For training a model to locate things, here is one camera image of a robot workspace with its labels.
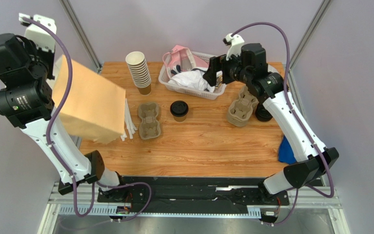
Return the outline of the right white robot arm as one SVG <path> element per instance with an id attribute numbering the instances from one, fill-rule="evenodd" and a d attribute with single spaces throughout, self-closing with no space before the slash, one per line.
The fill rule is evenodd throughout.
<path id="1" fill-rule="evenodd" d="M 241 46 L 238 55 L 211 57 L 204 79 L 214 86 L 218 72 L 222 73 L 224 84 L 234 81 L 244 83 L 259 105 L 277 122 L 290 143 L 296 162 L 259 185 L 265 194 L 275 195 L 288 189 L 301 188 L 330 173 L 331 166 L 339 157 L 338 151 L 327 147 L 309 128 L 293 102 L 283 77 L 268 70 L 266 51 L 259 43 Z"/>

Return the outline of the paper bag with handles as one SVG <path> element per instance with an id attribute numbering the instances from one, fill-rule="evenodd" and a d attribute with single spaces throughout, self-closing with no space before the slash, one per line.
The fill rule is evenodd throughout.
<path id="1" fill-rule="evenodd" d="M 72 61 L 72 85 L 59 117 L 67 133 L 108 144 L 125 133 L 126 90 Z"/>

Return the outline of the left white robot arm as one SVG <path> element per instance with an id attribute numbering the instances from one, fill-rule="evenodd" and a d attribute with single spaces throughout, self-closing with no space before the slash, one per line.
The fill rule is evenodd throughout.
<path id="1" fill-rule="evenodd" d="M 61 40 L 50 24 L 28 18 L 21 23 L 25 36 L 0 34 L 0 115 L 50 159 L 60 175 L 60 194 L 75 192 L 81 183 L 98 183 L 110 194 L 122 185 L 120 175 L 104 165 L 99 151 L 84 155 L 78 150 L 58 117 L 67 94 L 59 104 L 52 99 L 47 79 L 53 78 L 55 46 Z"/>

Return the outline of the brown paper coffee cup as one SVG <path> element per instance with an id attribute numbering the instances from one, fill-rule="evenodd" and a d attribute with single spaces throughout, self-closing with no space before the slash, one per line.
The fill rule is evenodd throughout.
<path id="1" fill-rule="evenodd" d="M 187 115 L 183 115 L 183 116 L 173 115 L 173 118 L 177 122 L 184 122 L 187 118 Z"/>

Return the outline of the single pulp cup carrier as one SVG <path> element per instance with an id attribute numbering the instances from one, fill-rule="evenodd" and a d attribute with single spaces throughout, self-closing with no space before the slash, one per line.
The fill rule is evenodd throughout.
<path id="1" fill-rule="evenodd" d="M 159 114 L 160 109 L 156 102 L 142 103 L 138 106 L 138 116 L 141 119 L 138 131 L 142 140 L 157 138 L 161 135 Z"/>

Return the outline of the black coffee cup lid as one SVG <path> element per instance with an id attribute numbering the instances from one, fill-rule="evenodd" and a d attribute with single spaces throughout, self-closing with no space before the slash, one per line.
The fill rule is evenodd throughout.
<path id="1" fill-rule="evenodd" d="M 189 111 L 185 101 L 177 100 L 170 105 L 170 112 L 174 117 L 184 117 Z"/>

